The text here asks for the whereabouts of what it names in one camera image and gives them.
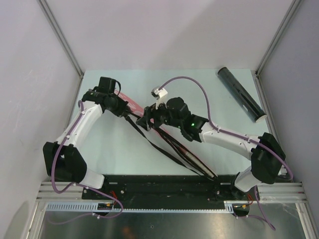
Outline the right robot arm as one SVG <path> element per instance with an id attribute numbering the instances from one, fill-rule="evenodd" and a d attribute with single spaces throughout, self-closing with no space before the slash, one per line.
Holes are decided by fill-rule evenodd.
<path id="1" fill-rule="evenodd" d="M 146 130 L 163 124 L 179 128 L 189 141 L 218 145 L 250 160 L 251 165 L 236 175 L 230 187 L 230 195 L 236 200 L 261 183 L 274 184 L 285 162 L 286 156 L 272 134 L 245 135 L 213 126 L 207 118 L 192 114 L 180 97 L 145 107 L 137 120 L 137 125 Z"/>

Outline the pink racket bag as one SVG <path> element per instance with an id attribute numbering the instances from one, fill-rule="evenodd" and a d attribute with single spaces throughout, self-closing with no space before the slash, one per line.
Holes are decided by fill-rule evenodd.
<path id="1" fill-rule="evenodd" d="M 125 120 L 143 137 L 146 137 L 144 132 L 140 129 L 140 127 L 133 121 L 130 116 L 134 116 L 139 119 L 142 115 L 142 107 L 140 107 L 136 102 L 134 102 L 131 98 L 126 96 L 123 93 L 120 93 L 118 90 L 115 90 L 115 93 L 119 95 L 119 97 L 123 100 L 128 101 L 129 112 L 125 116 Z M 152 147 L 154 147 L 157 151 L 168 157 L 170 160 L 174 161 L 176 164 L 187 168 L 188 170 L 194 172 L 199 176 L 203 176 L 208 180 L 213 180 L 217 178 L 217 174 L 213 172 L 202 160 L 200 160 L 194 153 L 192 153 L 189 149 L 187 149 L 183 144 L 181 144 L 178 140 L 172 137 L 166 130 L 161 128 L 152 129 L 157 136 L 159 136 L 163 141 L 165 141 L 178 155 L 175 157 L 171 153 L 166 150 L 158 147 L 157 145 L 150 143 Z"/>

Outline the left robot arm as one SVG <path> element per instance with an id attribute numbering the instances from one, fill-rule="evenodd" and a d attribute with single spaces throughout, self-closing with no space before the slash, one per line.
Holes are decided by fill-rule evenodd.
<path id="1" fill-rule="evenodd" d="M 110 186 L 104 183 L 104 175 L 88 168 L 80 153 L 80 146 L 105 111 L 117 117 L 127 115 L 128 102 L 119 96 L 120 91 L 119 81 L 101 77 L 99 84 L 89 89 L 78 101 L 79 111 L 62 135 L 43 146 L 46 171 L 55 192 L 64 192 L 57 188 L 56 181 L 65 181 L 93 188 L 93 194 L 99 199 L 109 196 Z"/>

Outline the black shuttlecock tube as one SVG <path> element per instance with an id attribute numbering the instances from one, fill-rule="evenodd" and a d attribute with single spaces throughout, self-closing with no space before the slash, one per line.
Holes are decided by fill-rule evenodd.
<path id="1" fill-rule="evenodd" d="M 266 119 L 267 114 L 227 67 L 219 69 L 217 76 L 252 122 L 258 123 Z"/>

